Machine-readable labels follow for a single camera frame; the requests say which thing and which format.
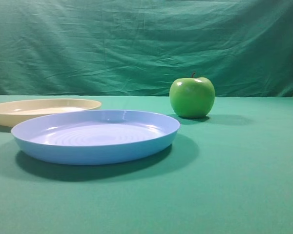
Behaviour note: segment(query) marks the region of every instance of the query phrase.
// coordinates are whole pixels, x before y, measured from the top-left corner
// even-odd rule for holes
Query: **green tablecloth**
[[[53,97],[0,102],[33,98]],[[167,97],[74,98],[176,117]],[[209,117],[99,167],[32,159],[0,127],[0,234],[293,234],[293,97],[218,97]]]

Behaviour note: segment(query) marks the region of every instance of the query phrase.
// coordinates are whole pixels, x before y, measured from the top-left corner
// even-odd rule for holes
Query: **green fabric backdrop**
[[[293,95],[293,0],[0,0],[0,95]]]

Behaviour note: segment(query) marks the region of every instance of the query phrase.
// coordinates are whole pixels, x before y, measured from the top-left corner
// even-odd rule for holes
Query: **beige plate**
[[[37,99],[0,103],[0,125],[14,127],[25,120],[50,114],[96,110],[99,101],[86,99]]]

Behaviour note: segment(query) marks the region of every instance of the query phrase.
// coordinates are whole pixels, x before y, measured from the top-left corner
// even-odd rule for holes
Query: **plate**
[[[101,165],[153,155],[172,144],[176,119],[152,112],[93,110],[24,121],[12,135],[27,155],[52,163]]]
[[[0,103],[0,125],[14,127],[28,119],[50,114],[96,110],[99,101],[87,99],[35,99]]]

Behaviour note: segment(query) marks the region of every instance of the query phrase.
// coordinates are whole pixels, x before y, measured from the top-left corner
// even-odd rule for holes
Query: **apple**
[[[176,79],[169,90],[171,106],[182,118],[203,118],[214,105],[215,89],[212,82],[205,77],[194,78],[193,75]]]

